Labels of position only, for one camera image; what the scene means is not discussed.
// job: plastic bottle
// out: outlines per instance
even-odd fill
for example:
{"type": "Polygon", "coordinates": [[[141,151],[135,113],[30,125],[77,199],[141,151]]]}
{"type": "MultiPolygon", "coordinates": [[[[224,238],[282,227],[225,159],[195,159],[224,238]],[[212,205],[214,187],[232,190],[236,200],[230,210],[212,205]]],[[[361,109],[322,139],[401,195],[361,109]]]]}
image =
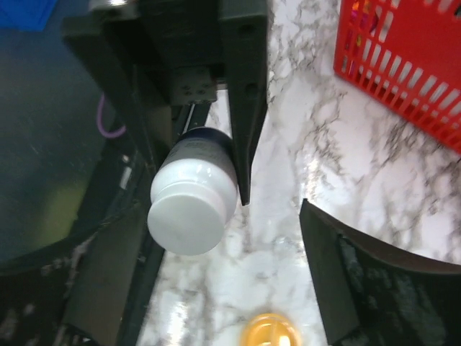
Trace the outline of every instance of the plastic bottle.
{"type": "Polygon", "coordinates": [[[183,134],[153,179],[148,228],[176,254],[202,254],[223,237],[235,213],[237,177],[232,141],[214,128],[183,134]]]}

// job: red plastic basket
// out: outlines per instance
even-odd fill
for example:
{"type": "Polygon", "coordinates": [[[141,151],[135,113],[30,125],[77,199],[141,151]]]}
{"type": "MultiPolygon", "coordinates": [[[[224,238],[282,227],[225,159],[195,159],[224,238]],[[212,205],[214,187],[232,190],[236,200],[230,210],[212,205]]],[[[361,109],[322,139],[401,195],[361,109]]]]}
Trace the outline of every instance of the red plastic basket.
{"type": "Polygon", "coordinates": [[[460,0],[343,0],[334,70],[461,154],[460,0]]]}

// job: purple cable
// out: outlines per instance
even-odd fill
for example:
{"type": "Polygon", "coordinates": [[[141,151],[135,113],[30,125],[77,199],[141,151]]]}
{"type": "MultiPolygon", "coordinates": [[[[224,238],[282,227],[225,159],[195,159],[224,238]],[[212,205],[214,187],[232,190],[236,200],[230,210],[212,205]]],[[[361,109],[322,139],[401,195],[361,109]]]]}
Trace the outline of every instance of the purple cable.
{"type": "Polygon", "coordinates": [[[99,133],[101,133],[105,138],[108,138],[108,139],[118,138],[123,133],[125,133],[127,128],[125,126],[122,126],[121,128],[119,128],[118,130],[114,132],[107,132],[104,129],[104,126],[102,125],[102,111],[104,109],[105,102],[106,102],[106,97],[103,94],[101,95],[101,98],[99,99],[98,110],[96,113],[96,125],[98,126],[99,133]]]}

